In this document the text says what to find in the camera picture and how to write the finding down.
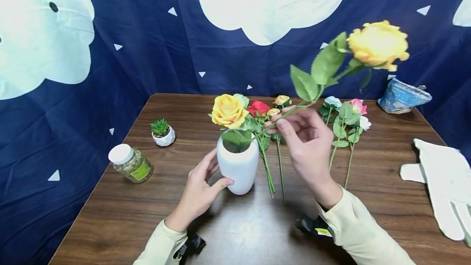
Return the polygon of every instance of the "cartoon eye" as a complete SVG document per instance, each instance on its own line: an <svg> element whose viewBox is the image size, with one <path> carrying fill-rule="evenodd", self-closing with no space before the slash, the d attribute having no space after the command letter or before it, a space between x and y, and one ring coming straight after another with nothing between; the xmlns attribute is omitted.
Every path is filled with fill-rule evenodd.
<svg viewBox="0 0 471 265"><path fill-rule="evenodd" d="M54 13L57 13L59 11L58 6L54 2L49 2L49 7L52 9Z"/></svg>

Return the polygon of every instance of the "light blue rose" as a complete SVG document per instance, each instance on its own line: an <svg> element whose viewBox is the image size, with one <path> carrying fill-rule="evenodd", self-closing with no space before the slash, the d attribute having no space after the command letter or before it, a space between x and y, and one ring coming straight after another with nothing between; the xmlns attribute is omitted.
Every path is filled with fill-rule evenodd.
<svg viewBox="0 0 471 265"><path fill-rule="evenodd" d="M247 109L247 107L249 106L249 98L248 97L246 97L245 95L239 94L239 93L236 93L233 96L239 98L244 103L244 109Z"/></svg>
<svg viewBox="0 0 471 265"><path fill-rule="evenodd" d="M342 106L342 102L340 101L340 99L338 99L336 97L326 98L324 100L324 104L326 104L326 106L333 105L333 106L335 106L336 109L340 109L340 107Z"/></svg>

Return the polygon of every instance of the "red rose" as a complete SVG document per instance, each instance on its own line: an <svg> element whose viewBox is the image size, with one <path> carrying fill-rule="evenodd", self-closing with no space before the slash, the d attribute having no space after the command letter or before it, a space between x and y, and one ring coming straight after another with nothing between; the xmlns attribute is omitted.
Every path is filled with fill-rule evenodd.
<svg viewBox="0 0 471 265"><path fill-rule="evenodd" d="M269 105L264 103L263 101L253 101L252 105L247 108L250 114L254 117L257 117L256 111L258 112L259 116L262 116L264 113L270 110Z"/></svg>

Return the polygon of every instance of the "succulent plant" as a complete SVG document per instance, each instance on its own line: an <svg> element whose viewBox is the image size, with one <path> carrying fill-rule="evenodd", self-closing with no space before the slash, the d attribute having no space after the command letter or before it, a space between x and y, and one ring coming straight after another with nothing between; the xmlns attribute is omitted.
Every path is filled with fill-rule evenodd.
<svg viewBox="0 0 471 265"><path fill-rule="evenodd" d="M156 137L164 137L168 132L168 122L165 119L160 119L152 122L150 128Z"/></svg>

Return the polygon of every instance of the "white glove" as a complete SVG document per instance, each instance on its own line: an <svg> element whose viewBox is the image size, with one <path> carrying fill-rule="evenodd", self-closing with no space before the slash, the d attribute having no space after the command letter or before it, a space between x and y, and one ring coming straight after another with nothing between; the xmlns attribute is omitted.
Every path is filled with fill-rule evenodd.
<svg viewBox="0 0 471 265"><path fill-rule="evenodd" d="M471 169L455 148L414 139L420 163L402 165L403 180L428 184L433 213L440 230L471 247Z"/></svg>

